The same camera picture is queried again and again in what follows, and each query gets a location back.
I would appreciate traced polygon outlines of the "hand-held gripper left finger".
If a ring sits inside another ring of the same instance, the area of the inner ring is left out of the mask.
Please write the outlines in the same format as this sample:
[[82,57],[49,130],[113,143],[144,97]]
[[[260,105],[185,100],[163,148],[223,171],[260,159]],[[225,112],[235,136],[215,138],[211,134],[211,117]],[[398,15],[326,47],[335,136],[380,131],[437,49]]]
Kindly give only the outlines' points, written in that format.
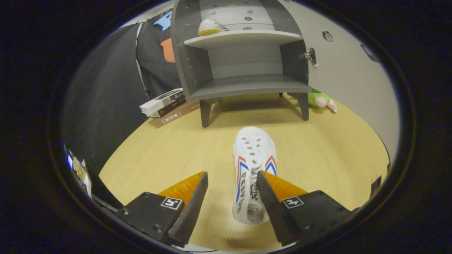
[[140,233],[184,247],[197,223],[208,189],[208,173],[198,172],[160,193],[143,192],[115,215]]

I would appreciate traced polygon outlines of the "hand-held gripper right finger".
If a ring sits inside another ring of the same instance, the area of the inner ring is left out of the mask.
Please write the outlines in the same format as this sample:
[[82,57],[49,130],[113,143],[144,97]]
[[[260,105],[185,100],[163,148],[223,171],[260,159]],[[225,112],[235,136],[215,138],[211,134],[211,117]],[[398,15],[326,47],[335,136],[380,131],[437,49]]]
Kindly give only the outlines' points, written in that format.
[[307,192],[268,172],[258,172],[257,185],[282,246],[321,246],[345,233],[345,224],[358,212],[322,190]]

